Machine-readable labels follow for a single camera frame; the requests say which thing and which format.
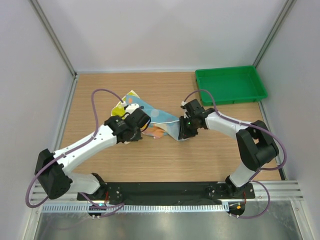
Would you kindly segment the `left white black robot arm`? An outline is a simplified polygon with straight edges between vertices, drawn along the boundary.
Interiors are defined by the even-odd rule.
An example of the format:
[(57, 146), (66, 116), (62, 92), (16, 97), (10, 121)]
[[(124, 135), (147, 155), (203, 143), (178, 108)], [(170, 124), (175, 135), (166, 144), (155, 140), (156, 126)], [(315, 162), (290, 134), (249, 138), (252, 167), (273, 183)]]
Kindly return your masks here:
[(122, 119), (112, 116), (97, 133), (92, 133), (56, 153), (42, 150), (37, 159), (35, 175), (50, 200), (58, 199), (68, 191), (89, 194), (101, 200), (106, 194), (102, 178), (96, 173), (78, 174), (73, 170), (98, 152), (118, 143), (140, 140), (141, 128), (146, 123), (137, 117)]

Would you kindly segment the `blue polka dot towel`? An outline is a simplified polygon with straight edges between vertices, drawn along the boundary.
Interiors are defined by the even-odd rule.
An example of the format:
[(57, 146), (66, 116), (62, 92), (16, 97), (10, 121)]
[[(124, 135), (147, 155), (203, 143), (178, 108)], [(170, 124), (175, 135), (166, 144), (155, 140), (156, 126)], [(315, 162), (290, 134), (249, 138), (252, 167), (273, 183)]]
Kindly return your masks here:
[(143, 111), (150, 116), (150, 123), (142, 134), (151, 136), (154, 139), (160, 139), (166, 135), (171, 136), (174, 140), (178, 141), (179, 135), (179, 118), (165, 112), (163, 110), (154, 108), (142, 100), (133, 90), (129, 91), (122, 101), (128, 105), (139, 104)]

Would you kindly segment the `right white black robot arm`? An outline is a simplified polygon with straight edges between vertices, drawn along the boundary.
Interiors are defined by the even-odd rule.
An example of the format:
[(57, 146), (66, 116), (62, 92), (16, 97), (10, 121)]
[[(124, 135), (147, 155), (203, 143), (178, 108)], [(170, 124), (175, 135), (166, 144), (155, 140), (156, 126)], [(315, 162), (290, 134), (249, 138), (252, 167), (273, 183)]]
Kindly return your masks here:
[(218, 131), (237, 142), (241, 163), (225, 179), (225, 192), (231, 198), (241, 195), (249, 181), (279, 154), (273, 136), (261, 120), (240, 121), (212, 108), (197, 113), (185, 111), (179, 117), (179, 140), (195, 137), (198, 129)]

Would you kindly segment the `yellow green patterned towel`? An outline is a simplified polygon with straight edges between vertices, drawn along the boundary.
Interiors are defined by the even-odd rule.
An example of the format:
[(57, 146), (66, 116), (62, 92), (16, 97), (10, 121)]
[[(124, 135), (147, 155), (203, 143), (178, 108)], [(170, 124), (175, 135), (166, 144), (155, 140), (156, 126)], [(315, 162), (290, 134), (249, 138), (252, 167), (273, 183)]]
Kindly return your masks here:
[(119, 116), (123, 117), (123, 115), (126, 113), (124, 106), (122, 104), (118, 104), (110, 112), (111, 116)]

